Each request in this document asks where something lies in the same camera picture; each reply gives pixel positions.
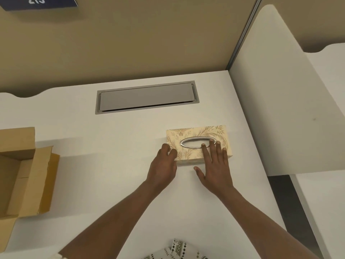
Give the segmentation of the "person's left hand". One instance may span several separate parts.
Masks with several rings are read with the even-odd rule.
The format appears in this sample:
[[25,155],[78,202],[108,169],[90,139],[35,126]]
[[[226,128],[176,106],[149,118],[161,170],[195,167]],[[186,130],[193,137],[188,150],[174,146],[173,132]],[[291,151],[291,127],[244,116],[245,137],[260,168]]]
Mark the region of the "person's left hand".
[[175,160],[168,158],[171,150],[167,143],[162,144],[149,167],[145,181],[153,188],[155,193],[162,192],[175,178],[177,163]]

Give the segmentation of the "person's right hand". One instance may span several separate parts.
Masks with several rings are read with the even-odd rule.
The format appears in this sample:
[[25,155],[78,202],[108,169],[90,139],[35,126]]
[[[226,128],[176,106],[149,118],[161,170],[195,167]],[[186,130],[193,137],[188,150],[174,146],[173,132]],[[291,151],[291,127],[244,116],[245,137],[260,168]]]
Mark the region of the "person's right hand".
[[228,163],[227,149],[221,147],[220,141],[209,141],[209,147],[201,145],[206,182],[202,185],[219,199],[223,199],[233,190],[233,181]]

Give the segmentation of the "beige leaf-patterned tissue box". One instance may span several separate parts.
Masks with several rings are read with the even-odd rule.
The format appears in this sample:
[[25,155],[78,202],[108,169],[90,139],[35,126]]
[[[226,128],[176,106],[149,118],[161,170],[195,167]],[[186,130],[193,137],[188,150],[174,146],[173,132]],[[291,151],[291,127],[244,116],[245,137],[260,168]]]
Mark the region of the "beige leaf-patterned tissue box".
[[166,141],[171,149],[177,151],[176,163],[196,165],[204,163],[201,144],[209,148],[209,142],[220,142],[221,148],[226,148],[228,158],[232,157],[226,126],[205,126],[166,130]]

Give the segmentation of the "person's right forearm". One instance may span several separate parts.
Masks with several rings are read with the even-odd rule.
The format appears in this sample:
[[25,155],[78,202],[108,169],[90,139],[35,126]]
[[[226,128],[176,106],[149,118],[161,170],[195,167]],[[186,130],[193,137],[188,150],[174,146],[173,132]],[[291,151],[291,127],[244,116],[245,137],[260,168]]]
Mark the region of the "person's right forearm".
[[234,187],[216,191],[216,196],[241,226],[261,259],[315,259],[312,252]]

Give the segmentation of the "person's left forearm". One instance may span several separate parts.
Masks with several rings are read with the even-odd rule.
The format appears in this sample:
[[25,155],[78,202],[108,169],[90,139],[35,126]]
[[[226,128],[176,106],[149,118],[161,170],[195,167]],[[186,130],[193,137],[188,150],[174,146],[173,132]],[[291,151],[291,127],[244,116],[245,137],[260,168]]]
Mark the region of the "person's left forearm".
[[70,241],[59,255],[64,259],[116,259],[138,220],[166,187],[145,180]]

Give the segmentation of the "person's white patterned clothing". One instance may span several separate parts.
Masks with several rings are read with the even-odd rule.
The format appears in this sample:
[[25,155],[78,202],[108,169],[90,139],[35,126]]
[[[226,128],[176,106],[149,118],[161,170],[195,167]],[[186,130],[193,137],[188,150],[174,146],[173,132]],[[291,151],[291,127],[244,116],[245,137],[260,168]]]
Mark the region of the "person's white patterned clothing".
[[196,247],[182,240],[174,239],[170,247],[162,248],[141,259],[209,259]]

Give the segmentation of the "white desk divider panel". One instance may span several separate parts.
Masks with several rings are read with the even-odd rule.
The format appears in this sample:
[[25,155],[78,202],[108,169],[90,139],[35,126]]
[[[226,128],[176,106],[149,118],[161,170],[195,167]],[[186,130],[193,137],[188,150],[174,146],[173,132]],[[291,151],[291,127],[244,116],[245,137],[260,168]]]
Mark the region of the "white desk divider panel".
[[267,176],[345,170],[345,116],[274,5],[229,73]]

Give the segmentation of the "open brown cardboard box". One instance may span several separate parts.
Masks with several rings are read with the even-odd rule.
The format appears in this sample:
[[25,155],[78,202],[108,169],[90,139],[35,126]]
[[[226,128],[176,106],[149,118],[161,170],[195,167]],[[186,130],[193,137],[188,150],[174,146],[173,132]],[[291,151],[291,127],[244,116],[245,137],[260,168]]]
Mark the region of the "open brown cardboard box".
[[18,218],[51,207],[60,155],[36,147],[35,128],[0,129],[0,253]]

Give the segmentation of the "grey metal partition post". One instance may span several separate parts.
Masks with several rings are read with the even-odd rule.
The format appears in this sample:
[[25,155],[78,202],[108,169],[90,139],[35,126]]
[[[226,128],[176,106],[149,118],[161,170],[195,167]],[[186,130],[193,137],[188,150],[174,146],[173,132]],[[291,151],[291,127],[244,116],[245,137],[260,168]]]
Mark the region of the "grey metal partition post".
[[250,26],[251,26],[251,24],[252,24],[252,22],[254,20],[254,17],[256,16],[256,13],[257,13],[257,11],[258,11],[258,9],[260,7],[261,2],[262,2],[262,0],[255,0],[255,2],[253,4],[253,7],[252,7],[252,9],[251,9],[251,11],[249,13],[249,16],[248,16],[248,18],[246,20],[246,23],[245,23],[245,25],[244,25],[244,27],[242,29],[241,34],[240,34],[240,37],[239,37],[239,39],[238,39],[238,41],[237,41],[237,43],[235,45],[235,48],[234,48],[234,50],[233,50],[233,52],[231,54],[230,60],[229,60],[229,62],[227,64],[227,66],[226,66],[226,70],[227,71],[229,71],[231,69],[232,65],[234,64],[234,61],[235,61],[235,59],[236,59],[236,57],[237,57],[237,55],[238,55],[238,53],[240,51],[240,48],[241,48],[241,46],[242,46],[242,44],[243,44],[243,42],[245,40],[246,34],[249,31],[249,28],[250,28]]

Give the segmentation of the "blue wall sign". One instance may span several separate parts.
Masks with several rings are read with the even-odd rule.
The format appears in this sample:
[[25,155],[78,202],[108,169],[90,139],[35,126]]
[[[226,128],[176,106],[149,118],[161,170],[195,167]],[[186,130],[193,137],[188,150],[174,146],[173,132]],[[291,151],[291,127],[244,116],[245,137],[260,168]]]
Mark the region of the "blue wall sign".
[[76,0],[0,0],[5,11],[42,10],[78,7]]

